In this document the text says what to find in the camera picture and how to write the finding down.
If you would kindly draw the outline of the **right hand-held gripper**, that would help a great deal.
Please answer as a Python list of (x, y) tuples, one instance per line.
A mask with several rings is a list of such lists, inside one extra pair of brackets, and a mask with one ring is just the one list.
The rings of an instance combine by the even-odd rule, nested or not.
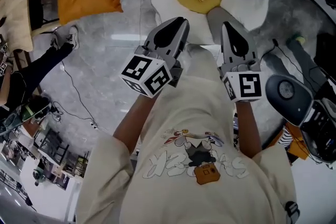
[[(223, 22), (220, 37), (225, 64), (236, 64), (238, 58), (246, 60), (250, 52), (252, 58), (256, 58), (255, 53), (250, 51), (250, 47), (255, 47), (254, 41), (242, 24)], [(250, 60), (231, 68), (225, 64), (218, 71), (233, 103), (254, 102), (263, 97), (263, 73), (259, 61)]]

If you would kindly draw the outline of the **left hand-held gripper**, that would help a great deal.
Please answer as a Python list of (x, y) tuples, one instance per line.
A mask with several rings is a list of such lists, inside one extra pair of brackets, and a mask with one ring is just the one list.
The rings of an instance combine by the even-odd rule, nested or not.
[(120, 69), (119, 77), (133, 91), (146, 97), (157, 96), (167, 86), (176, 87), (183, 68), (178, 61), (188, 37), (187, 19), (175, 17), (153, 29), (145, 46), (138, 46)]

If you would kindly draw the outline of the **person's left forearm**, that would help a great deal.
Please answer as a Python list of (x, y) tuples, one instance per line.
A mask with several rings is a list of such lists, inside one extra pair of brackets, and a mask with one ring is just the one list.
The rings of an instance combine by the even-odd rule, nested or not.
[(130, 155), (136, 148), (143, 126), (156, 100), (157, 97), (139, 95), (113, 134), (114, 138), (126, 146)]

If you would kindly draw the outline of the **person's right forearm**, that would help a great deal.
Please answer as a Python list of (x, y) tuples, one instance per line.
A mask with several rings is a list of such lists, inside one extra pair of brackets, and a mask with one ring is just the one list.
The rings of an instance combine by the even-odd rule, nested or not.
[(237, 102), (238, 141), (240, 151), (253, 158), (262, 151), (258, 127), (249, 102)]

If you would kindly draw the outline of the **person's beige trousers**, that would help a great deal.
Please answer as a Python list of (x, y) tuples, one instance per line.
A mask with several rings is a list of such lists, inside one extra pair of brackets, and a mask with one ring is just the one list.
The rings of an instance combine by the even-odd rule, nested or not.
[(221, 82), (215, 58), (209, 50), (200, 45), (187, 44), (178, 60), (183, 68), (182, 76)]

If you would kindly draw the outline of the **dark grey machine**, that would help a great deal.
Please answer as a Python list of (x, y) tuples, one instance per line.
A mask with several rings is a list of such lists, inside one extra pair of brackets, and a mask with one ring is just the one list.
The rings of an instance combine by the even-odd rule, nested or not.
[(300, 129), (311, 156), (336, 167), (336, 104), (315, 100), (301, 82), (279, 74), (268, 78), (265, 90), (271, 106)]

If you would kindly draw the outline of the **person's cream t-shirt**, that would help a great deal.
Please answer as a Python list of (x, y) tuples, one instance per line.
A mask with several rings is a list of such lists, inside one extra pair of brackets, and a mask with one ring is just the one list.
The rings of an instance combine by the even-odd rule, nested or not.
[(284, 147), (247, 157), (234, 147), (233, 115), (223, 83), (183, 76), (156, 100), (136, 166), (122, 141), (97, 140), (77, 224), (294, 224)]

